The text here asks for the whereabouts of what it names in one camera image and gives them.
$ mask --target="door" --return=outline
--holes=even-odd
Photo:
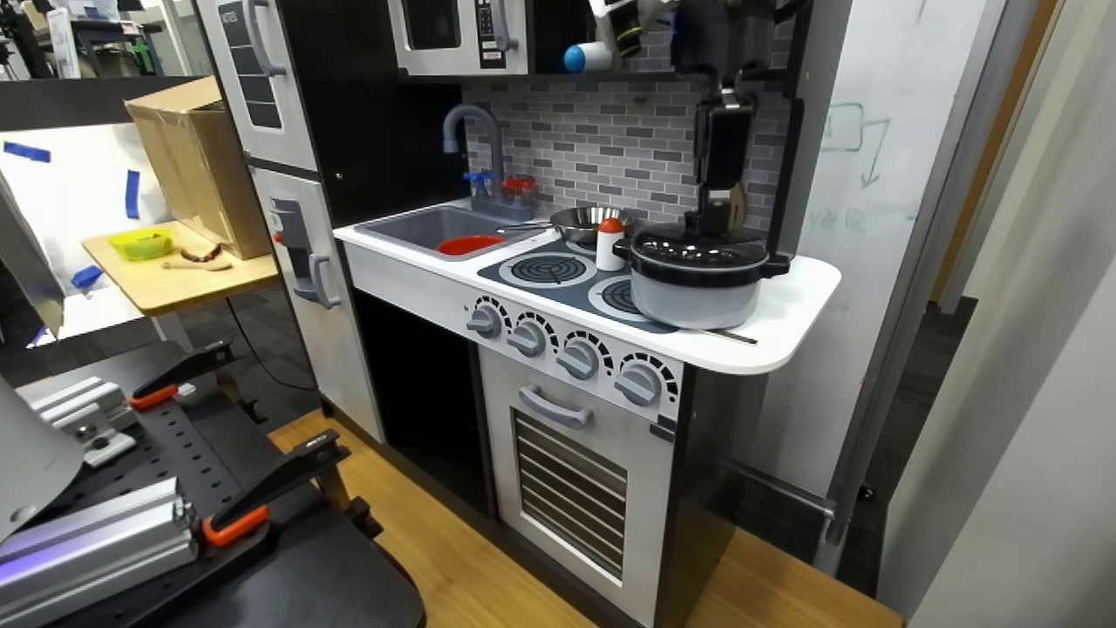
[[[303,330],[320,398],[382,444],[370,364],[354,329],[349,280],[330,236],[325,193],[310,178],[249,170],[276,235],[281,283]]]
[[[482,348],[499,515],[655,623],[671,444],[643,418]]]
[[[248,156],[316,170],[278,0],[194,2]]]

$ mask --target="play kitchen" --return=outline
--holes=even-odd
[[[588,606],[682,623],[732,535],[732,436],[840,283],[779,235],[809,0],[199,7],[325,401]],[[599,77],[535,77],[577,51]],[[664,75],[625,79],[647,56]],[[543,112],[464,77],[574,102],[507,121]]]

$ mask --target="cable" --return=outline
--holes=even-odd
[[[292,384],[292,382],[276,378],[276,375],[263,368],[263,358],[258,356],[258,348],[249,347],[248,329],[244,329],[244,322],[240,322],[240,314],[237,314],[237,304],[233,304],[230,298],[227,298],[224,304],[230,308],[230,318],[233,318],[233,325],[237,325],[237,330],[240,330],[249,358],[258,364],[258,370],[263,370],[269,382],[276,382],[278,389],[316,391],[316,389],[310,389],[310,384]]]

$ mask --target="refrigerator door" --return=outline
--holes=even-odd
[[[312,178],[249,169],[276,235],[278,271],[303,330],[320,398],[382,444],[370,364],[361,356],[349,280]]]
[[[199,0],[194,7],[244,152],[316,170],[278,0]]]

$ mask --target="saucepan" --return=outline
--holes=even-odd
[[[636,211],[574,205],[574,211],[550,212],[550,227],[560,235],[560,240],[597,248],[597,227],[611,218],[625,222],[625,235],[634,235],[634,227],[643,221],[643,212]]]

